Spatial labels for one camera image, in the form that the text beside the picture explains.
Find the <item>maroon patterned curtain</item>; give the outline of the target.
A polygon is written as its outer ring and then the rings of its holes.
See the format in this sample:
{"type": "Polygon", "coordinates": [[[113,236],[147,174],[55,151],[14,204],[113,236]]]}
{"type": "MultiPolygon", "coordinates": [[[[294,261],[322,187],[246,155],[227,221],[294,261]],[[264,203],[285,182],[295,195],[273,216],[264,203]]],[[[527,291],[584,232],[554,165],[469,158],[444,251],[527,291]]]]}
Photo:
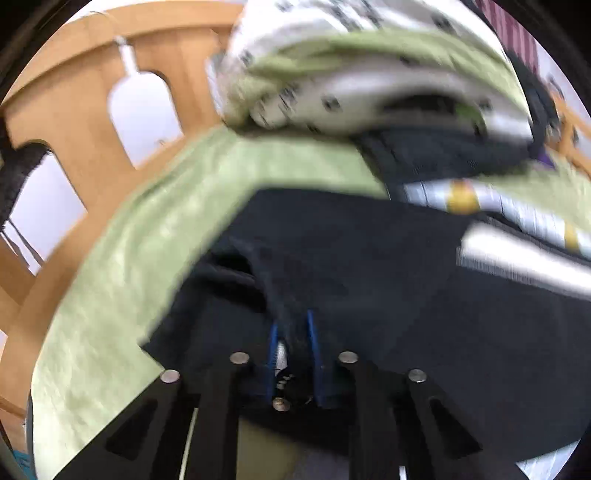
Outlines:
{"type": "Polygon", "coordinates": [[[476,0],[476,5],[491,23],[506,49],[514,52],[534,73],[539,62],[535,38],[513,16],[490,0],[476,0]]]}

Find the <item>folded white green quilt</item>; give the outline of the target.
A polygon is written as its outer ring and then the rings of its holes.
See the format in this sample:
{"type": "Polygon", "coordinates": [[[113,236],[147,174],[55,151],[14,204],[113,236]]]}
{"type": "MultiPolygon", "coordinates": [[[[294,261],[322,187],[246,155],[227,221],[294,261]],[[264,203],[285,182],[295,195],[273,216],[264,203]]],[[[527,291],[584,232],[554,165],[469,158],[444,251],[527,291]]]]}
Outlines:
{"type": "Polygon", "coordinates": [[[206,72],[231,127],[349,135],[401,125],[517,144],[533,137],[516,69],[467,1],[249,1],[206,72]]]}

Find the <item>black pants with white stripe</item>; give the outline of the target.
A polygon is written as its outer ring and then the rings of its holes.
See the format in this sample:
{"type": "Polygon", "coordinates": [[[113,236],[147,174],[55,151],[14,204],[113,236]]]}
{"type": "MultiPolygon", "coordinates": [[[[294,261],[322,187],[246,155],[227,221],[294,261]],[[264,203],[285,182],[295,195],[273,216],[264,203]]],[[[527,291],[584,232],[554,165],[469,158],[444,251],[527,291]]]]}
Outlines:
{"type": "Polygon", "coordinates": [[[314,190],[257,192],[190,269],[144,344],[198,383],[276,326],[293,365],[322,351],[425,370],[514,460],[579,439],[590,419],[590,303],[462,259],[470,217],[314,190]]]}

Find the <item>fruit print plastic tablecloth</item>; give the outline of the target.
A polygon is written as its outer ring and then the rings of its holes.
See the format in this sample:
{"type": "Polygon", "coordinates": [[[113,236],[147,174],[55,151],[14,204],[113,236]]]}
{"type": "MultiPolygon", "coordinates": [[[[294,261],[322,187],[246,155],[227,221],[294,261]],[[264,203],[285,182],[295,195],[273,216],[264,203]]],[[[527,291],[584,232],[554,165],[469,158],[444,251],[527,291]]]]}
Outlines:
{"type": "Polygon", "coordinates": [[[418,182],[403,187],[409,202],[454,214],[495,214],[515,228],[558,248],[590,259],[590,234],[554,213],[472,180],[418,182]]]}

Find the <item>black jacket on bed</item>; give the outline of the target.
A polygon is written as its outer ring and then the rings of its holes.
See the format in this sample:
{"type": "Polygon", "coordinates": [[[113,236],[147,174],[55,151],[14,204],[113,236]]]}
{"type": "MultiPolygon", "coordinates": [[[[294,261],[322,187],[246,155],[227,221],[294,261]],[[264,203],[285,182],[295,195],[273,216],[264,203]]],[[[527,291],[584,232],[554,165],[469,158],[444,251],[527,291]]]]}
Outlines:
{"type": "Polygon", "coordinates": [[[391,193],[409,183],[504,175],[539,159],[547,129],[558,125],[558,114],[535,73],[514,52],[509,59],[530,107],[533,139],[518,145],[477,131],[420,127],[387,127],[353,136],[353,144],[391,193]]]}

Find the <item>green bed sheet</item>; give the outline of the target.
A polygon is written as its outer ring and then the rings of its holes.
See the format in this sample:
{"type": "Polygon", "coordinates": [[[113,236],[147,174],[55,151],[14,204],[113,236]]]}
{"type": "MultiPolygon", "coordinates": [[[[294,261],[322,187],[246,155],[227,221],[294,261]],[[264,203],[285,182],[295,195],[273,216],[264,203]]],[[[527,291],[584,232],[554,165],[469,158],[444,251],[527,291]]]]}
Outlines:
{"type": "MultiPolygon", "coordinates": [[[[532,162],[476,180],[572,222],[590,234],[590,180],[556,153],[555,170],[532,162]]],[[[304,187],[386,199],[386,187],[353,145],[311,135],[240,136],[216,127],[132,193],[103,229],[53,315],[31,385],[37,479],[66,464],[162,368],[139,347],[168,307],[190,264],[231,214],[263,187],[304,187]]],[[[550,260],[542,247],[478,227],[470,255],[590,297],[590,267],[550,260]]]]}

